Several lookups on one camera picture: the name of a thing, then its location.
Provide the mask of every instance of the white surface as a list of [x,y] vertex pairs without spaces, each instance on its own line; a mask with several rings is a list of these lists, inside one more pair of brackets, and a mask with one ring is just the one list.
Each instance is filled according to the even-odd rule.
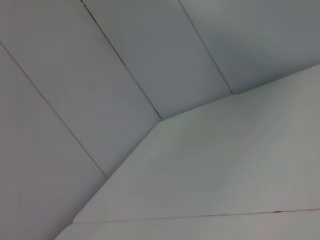
[[320,212],[77,224],[57,240],[318,240]]
[[0,40],[110,177],[160,118],[81,1],[1,0],[0,21]]
[[178,0],[85,0],[163,119],[230,95]]
[[181,2],[236,94],[320,64],[320,1]]
[[320,66],[160,123],[74,223],[320,209]]
[[56,238],[106,180],[0,45],[0,239]]

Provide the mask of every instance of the white panel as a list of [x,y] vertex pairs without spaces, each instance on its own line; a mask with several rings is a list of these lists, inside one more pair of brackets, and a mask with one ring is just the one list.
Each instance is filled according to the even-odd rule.
[[181,2],[236,94],[320,64],[320,1]]
[[0,45],[0,239],[51,240],[106,178]]
[[56,240],[318,240],[320,212],[77,224]]
[[80,0],[0,6],[6,47],[110,177],[159,116]]
[[160,123],[74,223],[320,209],[320,66]]
[[84,2],[162,118],[230,94],[178,0]]

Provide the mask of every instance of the white wall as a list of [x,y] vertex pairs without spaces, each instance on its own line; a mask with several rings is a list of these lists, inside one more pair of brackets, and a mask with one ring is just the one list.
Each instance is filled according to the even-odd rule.
[[236,94],[320,64],[320,1],[181,2]]
[[2,0],[0,40],[108,177],[160,121],[80,0]]
[[163,119],[230,94],[178,0],[84,2]]
[[0,239],[55,239],[106,180],[0,45]]

